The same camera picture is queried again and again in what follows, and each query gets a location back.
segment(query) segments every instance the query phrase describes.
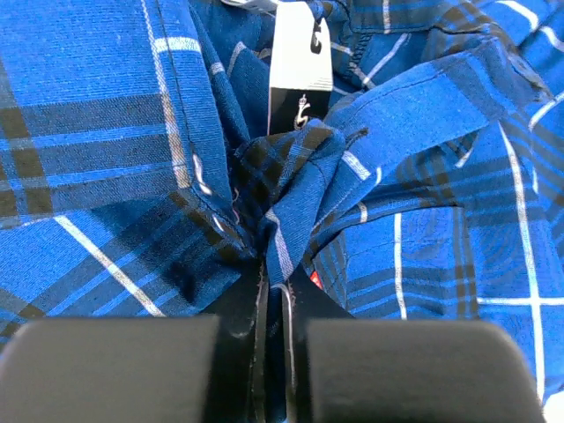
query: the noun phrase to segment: hang tag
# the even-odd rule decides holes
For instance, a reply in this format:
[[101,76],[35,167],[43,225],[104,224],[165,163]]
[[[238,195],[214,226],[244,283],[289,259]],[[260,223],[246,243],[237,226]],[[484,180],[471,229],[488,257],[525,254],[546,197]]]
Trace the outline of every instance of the hang tag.
[[333,89],[327,22],[304,2],[278,4],[272,44],[268,133],[300,130],[327,114]]
[[278,6],[278,0],[221,0],[221,3],[263,13],[275,11]]

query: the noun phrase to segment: white stripe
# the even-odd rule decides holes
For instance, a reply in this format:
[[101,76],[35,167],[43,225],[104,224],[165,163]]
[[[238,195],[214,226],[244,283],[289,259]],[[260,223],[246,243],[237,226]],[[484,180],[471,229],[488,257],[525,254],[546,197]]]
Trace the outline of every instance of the white stripe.
[[256,57],[264,59],[272,54],[272,48],[263,48],[261,51],[256,52]]
[[384,33],[390,33],[390,0],[382,1],[382,17],[384,21]]
[[407,319],[404,288],[402,287],[402,213],[394,215],[394,267],[396,268],[396,296],[402,320]]
[[278,252],[278,262],[280,263],[280,269],[282,270],[282,276],[284,280],[288,280],[293,272],[292,260],[290,260],[290,255],[288,254],[288,248],[286,246],[286,241],[284,241],[284,235],[280,230],[280,220],[278,216],[274,214],[272,209],[266,212],[265,217],[276,224],[276,233],[274,234],[274,243],[276,244],[276,250]]
[[511,172],[513,173],[513,183],[515,184],[517,218],[519,219],[519,229],[521,231],[521,241],[523,243],[525,267],[527,268],[529,288],[531,290],[531,312],[535,345],[537,393],[538,397],[542,400],[545,395],[545,345],[542,316],[540,314],[540,295],[538,293],[537,269],[535,268],[535,258],[532,251],[531,237],[529,235],[529,223],[527,221],[523,179],[521,177],[519,160],[516,156],[515,150],[513,149],[513,145],[509,142],[501,124],[498,124],[500,126],[501,136],[503,137],[503,143],[508,151]]
[[335,87],[335,86],[333,86],[333,91],[334,91],[335,93],[338,93],[338,94],[341,94],[341,95],[349,95],[349,94],[350,94],[350,93],[348,93],[347,91],[341,90],[340,88],[337,88],[337,87]]
[[354,154],[349,151],[343,153],[343,161],[349,165],[353,172],[362,180],[366,180],[370,176],[370,172],[362,166],[362,163],[356,158]]
[[550,112],[553,108],[558,106],[560,102],[564,100],[564,91],[554,97],[554,100],[550,100],[543,107],[541,107],[529,121],[529,130],[532,130],[535,125],[540,121],[545,115]]
[[232,207],[231,210],[233,211],[233,214],[235,215],[235,225],[239,225],[239,222],[241,221],[241,218],[239,217],[239,213],[235,210],[234,207]]
[[213,214],[211,217],[213,218],[213,223],[215,223],[215,226],[217,226],[221,232],[225,232],[223,226],[221,225],[221,223],[219,223],[218,217],[215,214]]
[[338,50],[338,51],[342,51],[343,53],[346,53],[349,56],[353,55],[353,52],[348,47],[341,46],[340,44],[337,44],[336,42],[331,43],[331,48],[334,48],[335,50]]
[[382,182],[382,167],[377,167],[376,168],[376,183],[375,186],[380,185],[380,182]]
[[292,375],[290,378],[290,386],[295,389],[296,388],[296,366],[295,366],[295,352],[293,350],[293,303],[292,303],[292,295],[290,294],[290,290],[284,284],[276,284],[272,286],[272,289],[279,289],[284,294],[284,298],[286,300],[286,307],[288,310],[288,352],[290,353],[290,374]]
[[176,50],[189,50],[196,51],[198,53],[202,52],[200,43],[193,38],[188,37],[157,38],[155,40],[155,48],[157,49],[157,53]]
[[204,182],[204,167],[202,166],[202,161],[195,154],[192,154],[192,160],[194,161],[194,174],[196,174],[197,183],[199,184],[202,192],[205,195],[210,196],[212,194],[212,190]]
[[94,257],[98,262],[104,266],[104,268],[109,272],[112,277],[117,280],[125,289],[127,289],[131,295],[133,295],[137,301],[141,303],[145,310],[147,310],[151,315],[156,317],[164,317],[164,313],[151,301],[146,293],[143,292],[141,288],[136,286],[133,281],[125,274],[123,271],[112,262],[108,256],[106,256],[96,245],[90,241],[90,239],[82,233],[70,220],[65,216],[55,217],[56,222],[61,225],[65,231],[67,231],[75,240],[77,240],[80,245],[82,245],[86,251],[88,251],[92,257]]
[[225,71],[226,71],[226,70],[225,70],[225,68],[223,67],[223,64],[222,64],[221,62],[213,63],[213,64],[210,66],[210,73],[211,73],[212,75],[215,75],[216,73],[220,73],[220,72],[225,72]]
[[233,53],[231,54],[231,60],[229,60],[229,66],[227,67],[227,76],[231,76],[231,72],[233,72],[233,68],[235,66],[235,62],[237,62],[237,57],[239,54],[245,49],[247,46],[243,44],[243,41],[239,41],[235,48],[233,49]]
[[531,10],[527,9],[522,4],[519,4],[515,0],[500,0],[496,3],[505,4],[507,7],[510,7],[517,13],[525,16],[529,23],[531,24],[531,30],[535,31],[538,28],[538,16]]
[[550,26],[541,26],[540,31],[542,31],[548,40],[553,45],[554,48],[557,48],[561,52],[564,53],[564,41],[560,41],[554,33],[554,30]]
[[372,82],[371,80],[368,80],[368,82],[365,84],[364,81],[367,80],[367,76],[366,74],[354,63],[349,63],[349,66],[352,69],[352,72],[359,77],[360,82],[364,85],[366,85],[368,88],[372,89],[374,88],[376,85],[374,84],[374,82]]
[[165,81],[165,72],[162,70],[162,63],[160,62],[159,52],[157,51],[157,48],[155,46],[155,37],[152,33],[151,20],[149,20],[149,12],[147,11],[145,0],[141,0],[141,5],[143,7],[143,15],[145,16],[145,26],[147,28],[147,36],[149,37],[149,43],[151,45],[152,61],[155,66],[155,74],[157,75],[160,98],[165,115],[168,148],[170,148],[170,155],[172,157],[174,177],[176,179],[178,188],[187,188],[190,186],[190,184],[188,169],[186,168],[186,157],[184,156],[184,149],[182,148],[182,142],[180,139],[180,134],[178,132],[176,118],[174,117],[173,105],[170,100],[167,83]]
[[532,169],[532,190],[535,191],[535,194],[538,194],[538,176],[537,176],[537,169]]
[[367,84],[368,81],[370,79],[372,79],[374,77],[374,75],[380,71],[381,68],[384,67],[384,65],[389,62],[393,56],[396,55],[397,51],[399,50],[399,48],[402,46],[402,44],[408,40],[410,38],[410,34],[408,33],[402,33],[402,35],[397,39],[396,43],[394,44],[394,47],[392,47],[392,49],[388,52],[388,54],[386,56],[384,56],[382,59],[380,59],[380,62],[378,62],[374,68],[372,68],[372,70],[368,73],[367,77],[365,78],[364,81],[362,81],[362,84]]
[[[564,298],[540,298],[541,306],[564,306]],[[480,298],[478,304],[492,306],[531,306],[530,298]]]
[[470,158],[470,155],[472,154],[473,151],[474,151],[474,146],[472,146],[472,148],[468,150],[466,154],[460,158],[460,160],[455,164],[455,166],[459,169],[462,168],[462,166],[464,166],[468,161],[468,159]]
[[366,223],[366,221],[368,220],[368,209],[362,202],[359,203],[359,209],[360,209],[360,223]]

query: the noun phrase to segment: red label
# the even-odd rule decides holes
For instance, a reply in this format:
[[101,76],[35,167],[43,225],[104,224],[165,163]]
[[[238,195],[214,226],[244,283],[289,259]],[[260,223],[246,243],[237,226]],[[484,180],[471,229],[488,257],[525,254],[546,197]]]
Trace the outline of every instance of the red label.
[[321,283],[321,280],[319,279],[319,275],[317,274],[316,271],[314,271],[311,276],[309,277],[311,279],[311,281],[317,285],[317,287],[319,289],[323,289],[323,284]]

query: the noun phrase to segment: black stripe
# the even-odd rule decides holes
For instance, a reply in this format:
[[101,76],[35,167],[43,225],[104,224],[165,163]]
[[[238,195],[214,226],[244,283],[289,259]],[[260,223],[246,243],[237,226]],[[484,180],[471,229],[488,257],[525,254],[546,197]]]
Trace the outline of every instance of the black stripe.
[[519,125],[511,122],[510,120],[503,121],[503,129],[507,133],[508,136],[518,137],[521,138],[525,142],[533,143],[533,150],[534,152],[543,158],[543,161],[551,165],[554,169],[564,169],[564,159],[559,155],[555,154],[554,152],[548,150],[546,148],[547,145],[551,146],[556,152],[560,152],[562,148],[562,144],[564,144],[564,139],[559,137],[556,134],[553,134],[550,130],[547,130],[543,126],[537,124],[533,132],[540,137],[542,141],[545,142],[539,143],[535,137],[531,135],[529,129],[527,128],[528,123],[523,120],[520,115],[513,114],[512,118],[516,119],[519,122]]
[[[524,140],[529,139],[531,137],[522,128],[519,128],[518,126],[515,126],[514,124],[512,124],[510,122],[505,122],[503,127],[506,129],[506,132],[508,133],[508,135],[512,135],[514,137],[519,137],[519,138],[524,139]],[[545,141],[548,144],[550,144],[551,142],[554,142],[554,143],[560,142],[560,144],[562,142],[564,142],[564,140],[562,138],[559,138],[558,136],[552,134],[548,130],[542,129],[542,127],[539,129],[539,131],[542,132],[543,135],[546,137]],[[553,165],[554,169],[564,168],[564,160],[560,159],[557,154],[549,152],[548,150],[546,150],[546,148],[542,144],[537,143],[534,140],[532,140],[532,141],[535,143],[534,144],[534,150],[535,150],[535,153],[537,155],[540,155],[543,158],[543,160],[545,160],[549,164]],[[554,219],[556,219],[556,217],[559,215],[562,207],[564,207],[564,191],[563,191],[564,190],[564,178],[562,178],[561,174],[555,172],[550,167],[546,167],[545,165],[543,165],[537,157],[534,157],[534,156],[531,157],[530,150],[527,147],[525,147],[524,145],[520,145],[518,143],[515,143],[515,144],[513,144],[513,146],[514,146],[516,152],[519,155],[527,157],[531,161],[533,161],[534,166],[537,169],[538,175],[542,176],[542,179],[539,180],[539,182],[538,182],[539,187],[542,189],[542,194],[547,196],[552,201],[548,210],[546,210],[546,218],[550,222],[553,222]],[[555,145],[554,145],[554,148],[556,150],[560,149],[559,147],[557,147]],[[558,188],[553,189],[551,186],[545,184],[543,179],[547,180],[548,182],[550,182],[551,184],[553,184],[554,186],[556,186]]]
[[47,175],[141,165],[163,167],[172,161],[167,134],[123,137],[83,144],[50,145],[41,148],[41,159]]
[[162,124],[165,122],[159,94],[133,95],[101,100],[0,108],[0,115],[20,115],[27,129],[11,126],[13,138],[72,134]]
[[[33,304],[26,303],[19,297],[2,288],[0,288],[0,301],[2,302],[3,309],[18,315],[26,321],[38,319],[45,315],[43,310],[35,307]],[[21,326],[20,323],[8,322],[2,331],[0,331],[0,337],[10,338]]]
[[465,33],[474,33],[480,30],[483,30],[486,25],[494,24],[497,26],[487,15],[485,15],[478,7],[476,7],[472,3],[462,2],[460,3],[459,7],[466,11],[467,15],[471,15],[473,20],[468,20],[463,13],[463,21],[465,25],[461,25],[457,28],[458,31],[465,32]]
[[[164,279],[170,280],[173,277],[174,277],[174,275],[169,276],[167,271],[165,271],[164,274],[163,274]],[[180,294],[179,290],[177,290],[177,292],[171,298],[169,298],[163,304],[160,305],[160,309],[166,315],[171,314],[172,311],[174,311],[176,313],[177,310],[182,310],[182,309],[185,309],[185,308],[186,308],[186,300]]]
[[267,159],[257,168],[267,183],[273,187],[270,189],[269,185],[264,184],[262,179],[256,179],[255,183],[262,187],[260,189],[257,187],[254,192],[262,194],[260,194],[260,197],[255,197],[255,200],[263,207],[274,203],[281,196],[280,176],[284,172],[284,168],[289,165],[287,159],[295,140],[290,137],[283,138],[280,142],[282,145],[278,145],[278,148],[269,147],[271,154],[265,152]]
[[[10,87],[8,74],[4,68],[4,64],[0,60],[0,90],[2,90],[2,98],[4,104],[7,103],[9,108],[0,108],[0,126],[4,132],[4,136],[11,148],[11,156],[14,160],[18,177],[22,180],[27,200],[27,212],[33,215],[49,215],[53,213],[53,204],[51,203],[51,193],[48,189],[47,180],[41,165],[41,159],[37,150],[33,146],[33,140],[27,130],[26,120],[22,114],[22,110],[18,108],[18,103],[14,97]],[[25,140],[24,148],[15,148],[15,140]],[[26,188],[25,179],[35,178],[40,180],[41,188]],[[3,202],[8,201],[8,206],[3,209],[8,213],[13,213],[14,208],[11,207],[11,199],[3,198]]]
[[[7,181],[8,178],[2,166],[0,158],[0,182]],[[18,216],[18,207],[16,206],[16,196],[12,190],[0,191],[0,218],[8,216]]]
[[439,147],[446,153],[444,159],[445,162],[449,164],[449,167],[452,167],[453,163],[458,162],[474,146],[478,134],[479,130],[475,130],[463,137],[455,138],[439,145]]
[[470,316],[471,319],[479,319],[478,310],[478,293],[476,289],[476,269],[474,268],[474,258],[470,245],[470,237],[465,236],[462,239],[464,248],[465,262],[467,263],[464,268],[466,269],[466,280],[468,282],[468,294],[470,295]]
[[419,281],[438,282],[443,284],[453,281],[457,282],[457,275],[464,274],[470,267],[470,263],[456,264],[453,268],[406,266],[402,267],[402,278]]
[[[483,50],[483,48],[476,48],[475,51],[472,52],[472,55],[478,61],[483,62],[485,59],[479,55],[481,50]],[[450,56],[447,60],[446,63],[438,61],[435,66],[438,67],[439,71],[443,71],[445,75],[449,77],[450,81],[456,85],[464,97],[472,103],[481,114],[488,119],[505,115],[506,108],[488,94],[488,90],[482,85],[476,71],[466,61],[461,61],[460,58],[455,56]],[[452,66],[449,61],[450,63],[458,61],[458,63],[456,66]],[[486,69],[488,66],[491,66],[488,62],[483,64]]]
[[[361,291],[363,289],[376,286],[376,285],[381,284],[382,282],[384,282],[386,280],[392,281],[391,284],[392,284],[392,286],[394,286],[393,280],[394,280],[395,276],[396,276],[396,269],[393,268],[393,267],[390,267],[388,269],[382,269],[382,270],[379,270],[379,271],[373,271],[369,275],[362,276],[360,278],[356,278],[356,279],[349,281],[349,285],[351,287],[354,287],[354,291],[351,290],[351,292],[349,292],[349,294],[353,294],[353,293],[356,293],[356,292]],[[369,295],[371,293],[372,293],[372,291],[370,293],[365,293],[365,294],[359,295],[355,298],[359,298],[363,295]],[[393,288],[393,295],[394,296],[396,295],[396,288],[395,287]]]
[[159,197],[177,189],[172,167],[153,172],[123,174],[119,178],[61,185],[53,189],[58,212],[125,203],[140,198]]
[[[519,156],[528,158],[535,163],[535,167],[544,169],[545,171],[542,174],[548,181],[557,187],[564,186],[564,177],[562,177],[560,172],[564,168],[564,160],[558,154],[549,152],[544,145],[538,143],[535,139],[531,139],[532,136],[529,131],[515,126],[512,122],[503,121],[503,129],[509,137],[522,139],[524,143],[532,143],[532,145],[523,145],[521,143],[513,143],[512,145],[516,152],[519,153]],[[541,163],[540,158],[550,167]]]
[[416,159],[420,157],[421,153],[414,154],[405,159],[396,170],[396,178],[401,184],[404,192],[414,192],[421,200],[421,208],[427,208],[436,202],[436,198],[431,199],[433,193],[429,190],[428,184],[419,180],[417,176],[417,162]]
[[253,168],[260,169],[268,159],[268,151],[272,148],[269,142],[278,141],[279,137],[272,136],[257,140],[241,156],[241,160],[248,162]]
[[[500,172],[502,170],[508,170],[509,172],[511,171],[507,156],[500,156],[495,159],[481,161],[479,163],[467,164],[464,166],[463,172],[458,171],[458,169],[452,169],[448,172],[451,183],[464,182],[476,186],[476,183],[472,182],[472,179],[479,176],[484,176],[485,174]],[[432,185],[432,181],[430,179],[423,179],[421,182],[423,182],[425,185]]]
[[[416,172],[419,171],[421,181],[425,181],[426,183],[423,184],[424,189],[428,192],[428,194],[433,198],[433,203],[437,205],[443,205],[444,201],[440,194],[440,187],[437,186],[434,178],[442,178],[444,179],[444,175],[440,175],[438,169],[435,168],[435,161],[436,161],[436,154],[434,152],[438,152],[439,147],[432,148],[431,150],[425,150],[424,152],[419,152],[415,155],[415,164],[416,164]],[[427,165],[431,166],[434,174],[431,175],[429,173],[429,169]]]
[[464,236],[460,234],[460,226],[462,225],[461,216],[462,211],[458,209],[453,210],[453,252],[455,257],[455,279],[456,279],[456,315],[459,319],[464,319],[466,315],[466,286],[464,283],[464,272],[462,264],[464,253],[461,251],[461,238]]
[[[466,216],[468,226],[499,226],[500,224],[507,225],[509,223],[519,223],[517,211],[498,211],[495,213],[482,213]],[[527,220],[530,222],[537,220],[545,220],[545,211],[541,207],[529,207],[527,209]]]
[[[332,242],[331,245],[329,245],[327,248],[323,249],[322,252],[321,252],[321,255],[323,257],[323,260],[322,260],[323,267],[322,267],[322,269],[324,269],[326,274],[327,274],[325,279],[324,280],[322,279],[322,282],[323,282],[323,286],[327,290],[327,293],[329,295],[331,295],[333,300],[340,303],[340,301],[343,300],[343,297],[340,296],[340,294],[338,292],[340,271],[335,266],[335,263],[333,262],[333,255],[331,254],[336,242],[337,241]],[[345,269],[341,269],[341,271],[344,273],[342,275],[342,278],[346,282]]]
[[433,154],[431,157],[431,166],[434,170],[434,177],[437,181],[437,190],[440,193],[443,204],[451,204],[456,199],[452,191],[450,182],[451,172],[447,171],[445,158],[442,154]]
[[[480,188],[482,187],[490,187],[491,189],[495,190],[502,190],[506,189],[508,192],[504,193],[495,193],[495,192],[488,192],[488,191],[481,191],[478,192],[477,184],[474,183],[474,189],[471,189],[471,182],[456,186],[454,187],[454,191],[456,192],[456,196],[454,201],[458,204],[468,204],[465,206],[466,209],[474,209],[476,204],[479,204],[479,210],[484,211],[488,209],[492,209],[495,207],[506,207],[509,205],[515,206],[515,191],[512,189],[514,187],[512,180],[510,179],[509,175],[506,175],[505,178],[501,179],[499,176],[497,181],[495,178],[484,179],[480,181],[478,185]],[[479,193],[479,200],[475,200],[473,197]],[[534,198],[534,191],[531,186],[525,187],[524,193],[526,195],[526,201],[531,201]]]
[[311,154],[317,150],[317,147],[319,147],[332,134],[332,130],[317,127],[312,128],[303,140],[303,148],[295,160],[291,175],[298,173],[306,161],[308,161]]
[[564,212],[560,209],[560,216],[555,219],[552,223],[551,235],[553,240],[558,240],[562,234],[564,234]]
[[192,199],[187,200],[185,197],[181,196],[177,192],[169,195],[170,199],[181,208],[185,208],[189,205],[188,210],[185,210],[186,216],[191,222],[200,227],[204,233],[204,238],[207,240],[210,247],[216,247],[216,252],[219,257],[221,257],[224,264],[236,265],[241,263],[241,252],[235,247],[226,243],[221,247],[218,245],[225,240],[224,235],[219,234],[212,227],[212,224],[205,218],[205,215],[197,209],[195,204],[192,204]]
[[450,29],[451,26],[453,26],[454,28],[461,28],[461,30],[464,30],[464,25],[461,25],[461,23],[466,24],[466,26],[471,25],[471,22],[468,21],[466,15],[462,12],[460,6],[455,6],[455,7],[451,7],[450,9],[444,12],[444,14],[441,16],[441,21],[438,23],[437,26],[440,27],[440,29],[444,29],[451,32],[452,31]]
[[[156,271],[164,262],[169,259],[169,257],[182,245],[182,243],[186,240],[187,234],[191,234],[194,231],[194,227],[192,222],[188,219],[178,219],[171,227],[169,227],[165,233],[161,234],[158,239],[155,240],[148,240],[147,248],[140,252],[136,257],[135,260],[121,265],[121,270],[127,274],[131,280],[139,281],[141,278],[145,277],[147,274]],[[188,254],[190,251],[195,251],[195,246],[197,243],[201,241],[198,239],[193,240],[193,242],[186,247],[185,253]],[[172,285],[178,279],[185,279],[182,275],[185,275],[188,278],[189,273],[189,266],[183,264],[182,256],[178,259],[178,261],[182,264],[182,266],[178,265],[176,261],[173,261],[169,269],[173,266],[175,267],[176,273],[170,279],[166,279],[163,275],[166,270],[163,269],[163,272],[160,272],[160,276],[156,278],[156,280],[151,281],[150,283],[143,286],[144,292],[147,296],[151,299],[158,298],[163,292],[156,293],[155,288],[158,287],[159,289],[163,289],[163,285],[160,282],[165,281],[168,286]],[[115,279],[111,276],[108,276],[103,281],[101,281],[94,289],[89,291],[83,297],[81,297],[78,301],[75,301],[71,304],[68,308],[64,310],[66,315],[84,315],[90,314],[94,310],[98,309],[99,307],[104,306],[107,302],[113,300],[118,294],[123,292],[123,288],[121,285],[116,284]],[[122,303],[115,306],[115,308],[111,311],[112,315],[119,315],[120,310],[122,314],[129,310],[129,313],[135,314],[138,311],[141,311],[143,306],[141,303],[131,297],[131,300],[123,301]]]
[[[345,285],[348,283],[348,277],[346,274],[346,267],[344,265],[344,251],[341,249],[339,240],[343,238],[343,236],[339,236],[331,245],[326,248],[324,253],[325,263],[328,264],[330,279],[331,282],[330,288],[335,293],[335,301],[337,301],[341,307],[345,306],[346,297],[345,297]],[[333,257],[340,257],[339,263],[334,261]]]
[[[511,183],[511,180],[505,180],[503,184],[490,184],[490,185],[486,185],[485,186],[489,186],[495,189],[510,189],[513,188],[513,184]],[[468,195],[463,197],[461,194],[461,192],[458,192],[458,187],[455,187],[455,191],[456,191],[456,196],[451,200],[451,201],[445,201],[445,202],[441,202],[439,204],[444,204],[447,206],[453,206],[455,205],[454,202],[456,202],[456,204],[460,204],[462,206],[464,206],[466,213],[468,215],[477,215],[477,212],[487,212],[490,209],[494,209],[494,208],[503,208],[503,207],[513,207],[515,208],[515,192],[514,191],[510,191],[507,193],[503,193],[503,194],[496,194],[496,193],[492,193],[492,194],[485,194],[482,192],[480,195],[480,199],[479,202],[477,202],[476,200],[474,200],[474,198],[472,197],[472,193],[469,190]],[[532,190],[532,188],[527,188],[524,191],[525,193],[525,200],[527,202],[532,201],[533,196],[534,196],[534,191]],[[398,207],[397,209],[391,211],[389,209],[385,210],[385,211],[379,211],[378,210],[378,206],[382,203],[385,202],[389,202],[390,199],[383,199],[383,200],[379,200],[378,204],[371,204],[369,202],[365,202],[367,208],[370,211],[370,220],[374,220],[374,219],[379,219],[381,217],[387,216],[387,215],[391,215],[394,214],[396,212],[399,212],[401,210],[401,212],[408,212],[410,210],[418,210],[418,209],[422,209],[422,208],[429,208],[429,207],[416,207],[414,208],[413,206],[410,207],[409,210],[403,210],[400,207]],[[401,206],[401,201],[398,200],[397,198],[394,198],[393,201],[398,205]],[[477,210],[475,210],[475,206],[476,204],[479,205],[479,208]],[[431,204],[430,207],[435,207],[438,204]],[[357,212],[355,210],[351,211],[350,214],[347,215],[350,216],[351,214],[357,214]],[[495,212],[490,212],[488,213],[488,215],[495,215]]]
[[556,246],[556,254],[560,258],[564,257],[564,240],[560,241]]
[[[124,216],[125,219],[130,218],[130,208],[127,205],[117,204],[112,206],[117,215]],[[161,199],[153,204],[142,216],[135,221],[115,233],[114,238],[99,246],[110,260],[116,263],[120,258],[126,256],[136,246],[150,239],[152,230],[159,227],[169,220],[178,209],[170,204],[168,199]],[[101,221],[108,220],[108,211],[106,208],[95,210],[93,213]],[[86,256],[80,263],[67,271],[53,285],[40,294],[33,304],[41,305],[47,310],[52,309],[60,302],[64,301],[70,293],[80,289],[86,282],[96,277],[104,271],[104,267],[91,255]]]

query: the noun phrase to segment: plaid fabric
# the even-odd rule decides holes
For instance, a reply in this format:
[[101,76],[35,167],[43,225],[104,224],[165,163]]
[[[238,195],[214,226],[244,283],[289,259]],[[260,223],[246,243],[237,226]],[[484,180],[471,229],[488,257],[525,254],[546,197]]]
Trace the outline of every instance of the plaid fabric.
[[266,137],[273,17],[4,0],[0,343],[45,315],[193,315],[260,256],[360,317],[499,324],[540,397],[564,390],[561,3],[309,5],[331,109]]

